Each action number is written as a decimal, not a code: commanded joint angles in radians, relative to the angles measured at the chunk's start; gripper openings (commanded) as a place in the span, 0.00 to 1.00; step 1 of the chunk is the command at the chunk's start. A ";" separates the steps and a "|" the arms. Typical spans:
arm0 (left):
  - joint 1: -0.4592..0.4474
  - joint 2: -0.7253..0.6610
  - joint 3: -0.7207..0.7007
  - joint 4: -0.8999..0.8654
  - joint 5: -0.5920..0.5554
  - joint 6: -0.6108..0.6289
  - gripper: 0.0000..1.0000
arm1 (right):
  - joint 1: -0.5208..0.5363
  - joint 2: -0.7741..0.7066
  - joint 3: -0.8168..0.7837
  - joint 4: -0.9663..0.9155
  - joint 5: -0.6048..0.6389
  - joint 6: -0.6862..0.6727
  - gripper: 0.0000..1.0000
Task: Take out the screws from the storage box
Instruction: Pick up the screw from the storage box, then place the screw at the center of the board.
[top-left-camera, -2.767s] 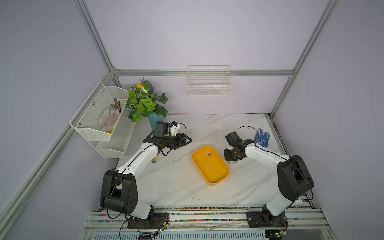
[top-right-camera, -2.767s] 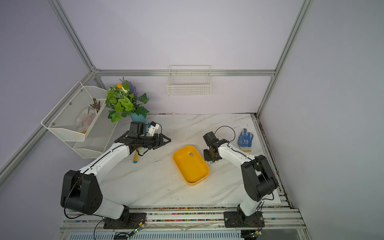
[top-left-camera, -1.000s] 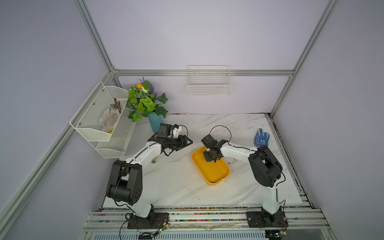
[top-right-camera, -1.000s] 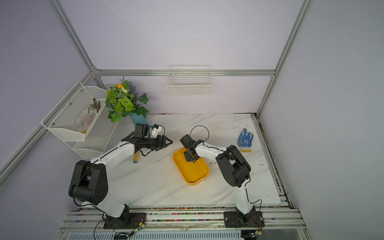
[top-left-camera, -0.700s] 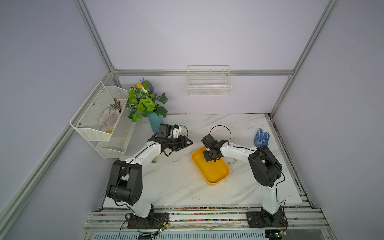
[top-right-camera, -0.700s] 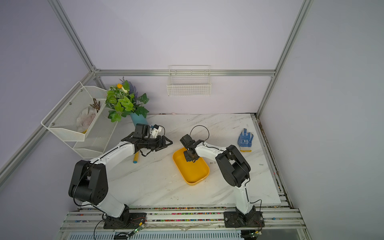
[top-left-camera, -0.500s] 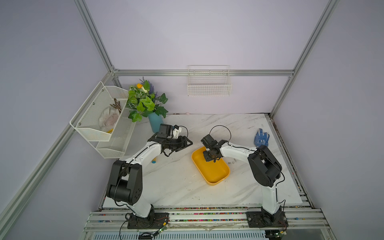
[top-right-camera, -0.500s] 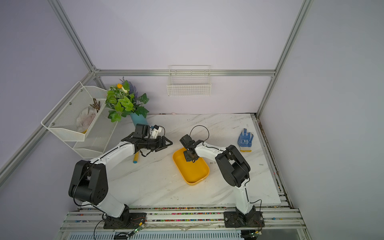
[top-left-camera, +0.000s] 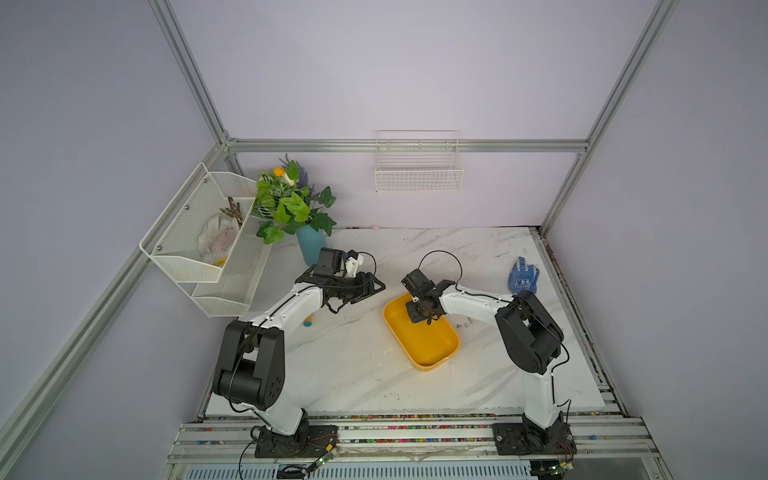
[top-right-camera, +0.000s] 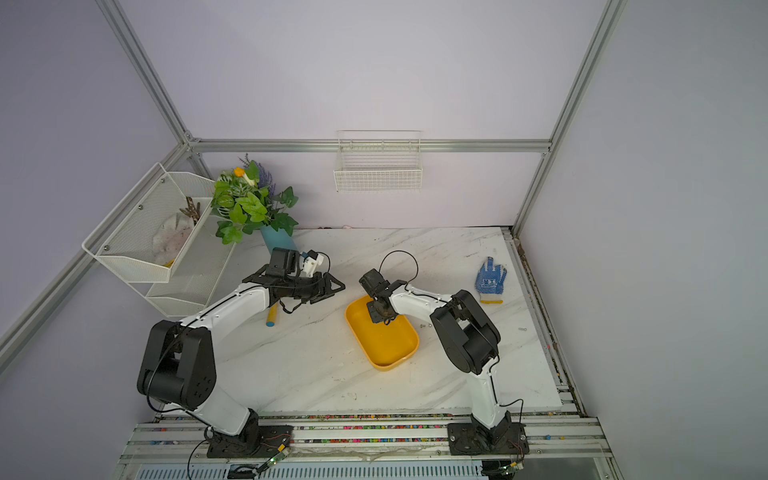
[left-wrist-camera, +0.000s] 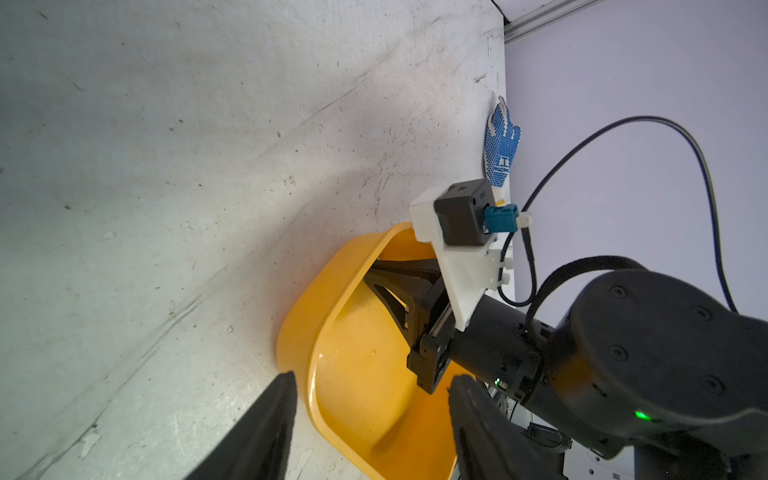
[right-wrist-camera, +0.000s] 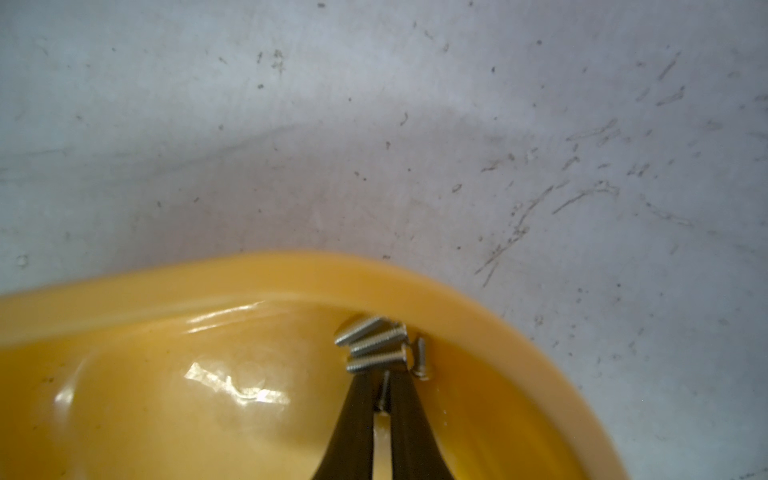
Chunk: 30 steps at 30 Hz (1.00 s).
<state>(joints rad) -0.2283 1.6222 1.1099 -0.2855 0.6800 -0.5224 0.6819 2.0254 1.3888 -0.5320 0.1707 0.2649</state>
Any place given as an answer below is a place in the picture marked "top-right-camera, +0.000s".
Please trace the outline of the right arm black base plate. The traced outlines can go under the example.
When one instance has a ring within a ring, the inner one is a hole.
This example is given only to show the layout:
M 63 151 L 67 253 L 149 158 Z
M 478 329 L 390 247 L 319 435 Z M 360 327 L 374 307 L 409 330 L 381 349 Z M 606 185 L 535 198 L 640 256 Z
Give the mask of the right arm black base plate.
M 530 451 L 525 425 L 506 412 L 492 428 L 474 417 L 470 422 L 447 425 L 449 450 L 452 455 L 513 455 L 524 457 Z

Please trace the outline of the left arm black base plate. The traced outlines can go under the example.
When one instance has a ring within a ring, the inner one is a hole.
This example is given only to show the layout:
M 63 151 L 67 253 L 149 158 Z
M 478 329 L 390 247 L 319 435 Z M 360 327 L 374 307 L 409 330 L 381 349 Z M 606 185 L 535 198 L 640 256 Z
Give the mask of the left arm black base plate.
M 271 458 L 289 447 L 291 425 L 261 426 L 259 415 L 252 409 L 238 435 L 214 432 L 206 456 L 214 459 Z

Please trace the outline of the green shovel with yellow handle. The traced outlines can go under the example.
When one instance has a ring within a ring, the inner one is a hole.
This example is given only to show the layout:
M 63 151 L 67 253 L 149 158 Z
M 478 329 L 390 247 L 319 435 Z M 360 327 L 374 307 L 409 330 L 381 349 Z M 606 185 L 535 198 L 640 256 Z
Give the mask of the green shovel with yellow handle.
M 276 324 L 280 308 L 278 304 L 272 305 L 266 317 L 266 326 L 273 327 Z

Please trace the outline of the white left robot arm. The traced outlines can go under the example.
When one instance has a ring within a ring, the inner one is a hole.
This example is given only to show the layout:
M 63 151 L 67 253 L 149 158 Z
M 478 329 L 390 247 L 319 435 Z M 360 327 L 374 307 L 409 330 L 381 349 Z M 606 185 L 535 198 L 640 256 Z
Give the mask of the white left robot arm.
M 252 317 L 285 300 L 315 304 L 343 291 L 322 252 L 272 251 L 270 260 L 222 299 L 181 321 L 152 326 L 137 379 L 138 392 L 151 402 L 173 404 L 209 426 L 235 437 L 256 414 L 217 384 L 215 348 Z

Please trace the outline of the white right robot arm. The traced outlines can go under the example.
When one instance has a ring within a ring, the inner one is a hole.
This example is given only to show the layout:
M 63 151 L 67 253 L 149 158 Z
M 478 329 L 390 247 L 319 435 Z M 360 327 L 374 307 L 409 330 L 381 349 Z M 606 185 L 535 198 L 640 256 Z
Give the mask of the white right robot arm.
M 500 361 L 501 334 L 474 296 L 466 290 L 441 295 L 404 280 L 390 282 L 376 269 L 363 274 L 359 283 L 370 297 L 373 323 L 406 316 L 433 327 L 448 360 L 468 375 L 473 421 L 487 430 L 497 427 L 506 409 L 497 400 L 491 369 Z

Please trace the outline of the blue dotted work glove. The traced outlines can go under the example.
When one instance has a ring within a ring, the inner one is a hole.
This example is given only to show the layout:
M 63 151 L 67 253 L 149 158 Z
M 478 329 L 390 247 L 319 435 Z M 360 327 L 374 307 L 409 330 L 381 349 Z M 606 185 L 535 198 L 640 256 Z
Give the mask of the blue dotted work glove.
M 493 257 L 488 256 L 476 275 L 475 289 L 481 296 L 502 295 L 507 274 L 504 265 L 497 264 Z

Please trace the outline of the yellow plastic storage box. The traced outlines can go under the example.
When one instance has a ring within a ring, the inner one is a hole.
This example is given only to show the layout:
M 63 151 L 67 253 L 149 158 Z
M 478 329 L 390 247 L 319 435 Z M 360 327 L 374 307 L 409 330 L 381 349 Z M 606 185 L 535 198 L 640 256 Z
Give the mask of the yellow plastic storage box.
M 349 304 L 345 320 L 370 364 L 388 371 L 410 359 L 420 346 L 420 337 L 405 316 L 397 316 L 388 324 L 374 324 L 364 296 Z

